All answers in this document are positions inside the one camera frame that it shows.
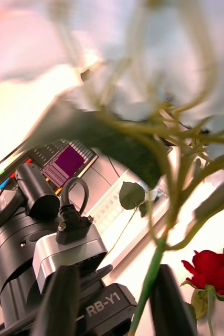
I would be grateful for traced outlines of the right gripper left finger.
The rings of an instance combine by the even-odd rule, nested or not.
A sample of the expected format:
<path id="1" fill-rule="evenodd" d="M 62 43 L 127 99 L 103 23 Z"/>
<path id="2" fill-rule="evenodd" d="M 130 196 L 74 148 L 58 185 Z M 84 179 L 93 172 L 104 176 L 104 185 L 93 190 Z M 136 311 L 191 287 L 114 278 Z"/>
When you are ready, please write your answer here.
<path id="1" fill-rule="evenodd" d="M 59 267 L 50 279 L 31 335 L 75 335 L 79 298 L 78 267 Z"/>

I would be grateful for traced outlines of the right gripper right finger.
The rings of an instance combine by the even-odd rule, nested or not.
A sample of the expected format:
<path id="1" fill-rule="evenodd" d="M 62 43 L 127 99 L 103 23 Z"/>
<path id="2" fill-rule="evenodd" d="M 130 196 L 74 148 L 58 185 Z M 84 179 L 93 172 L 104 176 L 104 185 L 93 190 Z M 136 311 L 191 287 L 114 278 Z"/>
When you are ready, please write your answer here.
<path id="1" fill-rule="evenodd" d="M 195 309 L 183 300 L 168 265 L 160 265 L 150 305 L 155 335 L 197 335 Z"/>

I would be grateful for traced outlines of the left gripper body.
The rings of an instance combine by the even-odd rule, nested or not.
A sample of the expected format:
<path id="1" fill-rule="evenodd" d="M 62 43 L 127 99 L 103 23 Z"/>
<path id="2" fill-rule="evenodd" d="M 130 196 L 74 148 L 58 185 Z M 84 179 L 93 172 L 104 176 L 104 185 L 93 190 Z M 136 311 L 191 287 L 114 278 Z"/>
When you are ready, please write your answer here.
<path id="1" fill-rule="evenodd" d="M 128 335 L 137 302 L 119 283 L 98 282 L 86 290 L 76 318 L 76 335 Z"/>

